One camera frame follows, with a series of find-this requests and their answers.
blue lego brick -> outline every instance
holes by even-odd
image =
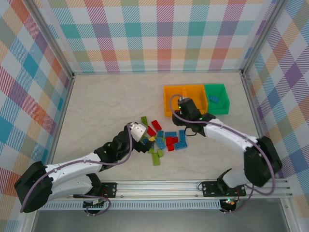
[[[160,148],[160,150],[163,150],[164,148],[166,148],[164,142],[162,141],[161,138],[157,138],[155,139],[156,144],[158,144],[158,147]]]
[[[179,130],[179,142],[185,142],[184,130]]]
[[[175,131],[165,132],[165,137],[177,137],[177,132]]]
[[[147,138],[144,138],[143,139],[143,144],[146,144],[148,142],[148,139]]]
[[[220,98],[215,97],[215,96],[213,96],[213,95],[209,95],[209,100],[210,100],[211,102],[214,102],[214,103],[219,103]]]
[[[158,131],[158,137],[164,137],[164,131],[163,130]]]
[[[187,146],[187,143],[185,141],[183,141],[183,142],[179,142],[179,143],[174,144],[174,147],[175,147],[175,150],[179,150],[179,149],[184,149],[188,146]]]

orange container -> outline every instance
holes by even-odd
[[[205,94],[204,85],[164,86],[164,115],[166,117],[172,116],[169,100],[175,94],[180,94],[183,97],[191,98],[202,114],[208,111],[208,101]],[[175,97],[172,100],[173,110],[178,109],[178,99],[179,97]]]

enclosure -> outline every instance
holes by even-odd
[[[0,25],[0,232],[309,230],[307,0],[0,0]],[[19,212],[14,183],[34,162],[85,156],[142,116],[183,129],[168,107],[175,93],[272,140],[282,161],[274,194],[224,216],[197,185],[243,155],[197,135],[163,150],[158,166],[135,151],[98,173],[118,184],[120,205],[104,215],[87,217],[71,196]]]

green container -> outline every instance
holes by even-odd
[[[205,92],[208,100],[208,113],[212,115],[227,115],[230,109],[230,100],[224,84],[207,84],[205,85]],[[219,98],[218,103],[210,101],[209,95]]]

